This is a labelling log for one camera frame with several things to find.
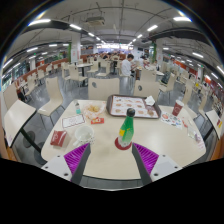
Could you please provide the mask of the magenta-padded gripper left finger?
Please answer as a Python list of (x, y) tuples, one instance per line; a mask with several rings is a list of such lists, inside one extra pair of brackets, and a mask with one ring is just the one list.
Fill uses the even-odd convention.
[(90, 144), (87, 143), (65, 155), (54, 157), (42, 169), (79, 185), (90, 153)]

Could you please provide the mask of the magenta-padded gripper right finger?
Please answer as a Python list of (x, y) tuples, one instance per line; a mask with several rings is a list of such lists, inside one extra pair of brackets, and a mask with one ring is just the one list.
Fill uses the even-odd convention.
[(158, 155), (152, 150), (137, 143), (132, 144), (132, 154), (136, 160), (141, 181), (144, 185), (182, 169), (182, 167), (168, 155)]

